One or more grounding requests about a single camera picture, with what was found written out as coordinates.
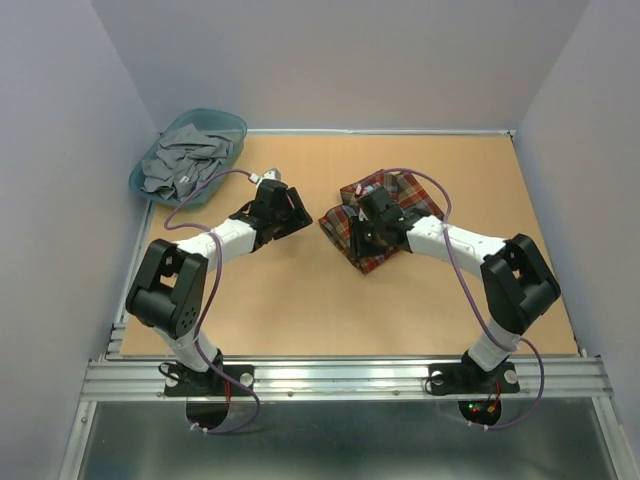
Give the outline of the plaid long sleeve shirt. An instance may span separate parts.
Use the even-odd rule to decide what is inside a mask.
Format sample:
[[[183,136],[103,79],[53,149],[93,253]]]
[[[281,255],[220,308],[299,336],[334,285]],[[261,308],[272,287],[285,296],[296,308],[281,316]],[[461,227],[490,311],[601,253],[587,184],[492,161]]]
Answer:
[[[362,274],[368,274],[399,252],[390,249],[383,255],[357,259],[351,253],[349,219],[358,217],[356,190],[383,186],[404,211],[424,210],[442,218],[444,213],[411,173],[383,173],[372,175],[342,187],[339,191],[342,203],[330,208],[319,220],[322,232],[336,249]]]

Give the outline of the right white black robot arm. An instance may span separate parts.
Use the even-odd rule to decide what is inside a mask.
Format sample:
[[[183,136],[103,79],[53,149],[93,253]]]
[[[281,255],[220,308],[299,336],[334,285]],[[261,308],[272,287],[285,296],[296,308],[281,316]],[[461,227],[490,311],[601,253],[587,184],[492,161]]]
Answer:
[[[353,256],[403,250],[449,263],[459,281],[463,272],[482,281],[490,319],[460,362],[431,381],[431,390],[474,391],[491,384],[525,332],[561,295],[536,243],[524,234],[484,236],[450,226],[427,210],[404,210],[382,186],[357,188],[356,204],[359,213],[349,220]]]

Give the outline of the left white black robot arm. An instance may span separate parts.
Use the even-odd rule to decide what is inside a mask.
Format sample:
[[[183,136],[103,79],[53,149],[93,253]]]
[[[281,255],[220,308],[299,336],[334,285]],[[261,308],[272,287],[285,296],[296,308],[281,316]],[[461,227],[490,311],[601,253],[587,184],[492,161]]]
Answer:
[[[176,357],[159,366],[166,396],[220,395],[243,387],[223,372],[222,352],[202,327],[222,266],[311,223],[295,188],[261,178],[255,198],[217,227],[176,243],[156,239],[149,244],[125,309],[154,330]]]

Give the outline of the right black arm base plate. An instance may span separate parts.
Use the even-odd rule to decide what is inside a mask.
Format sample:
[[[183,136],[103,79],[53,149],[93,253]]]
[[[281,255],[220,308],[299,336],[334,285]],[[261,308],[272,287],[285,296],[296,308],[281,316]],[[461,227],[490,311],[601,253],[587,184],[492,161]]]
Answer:
[[[513,394],[520,391],[515,365],[503,362],[491,372],[474,365],[448,362],[428,366],[425,389],[435,396],[482,395],[496,392]]]

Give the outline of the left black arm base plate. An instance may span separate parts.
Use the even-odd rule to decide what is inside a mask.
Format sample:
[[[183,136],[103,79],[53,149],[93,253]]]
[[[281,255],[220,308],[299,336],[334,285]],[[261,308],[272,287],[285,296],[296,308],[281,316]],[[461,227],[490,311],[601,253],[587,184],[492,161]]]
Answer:
[[[226,380],[212,369],[195,372],[181,363],[162,362],[158,366],[164,377],[163,395],[169,398],[187,397],[249,397],[253,388],[254,367],[248,364],[226,365]]]

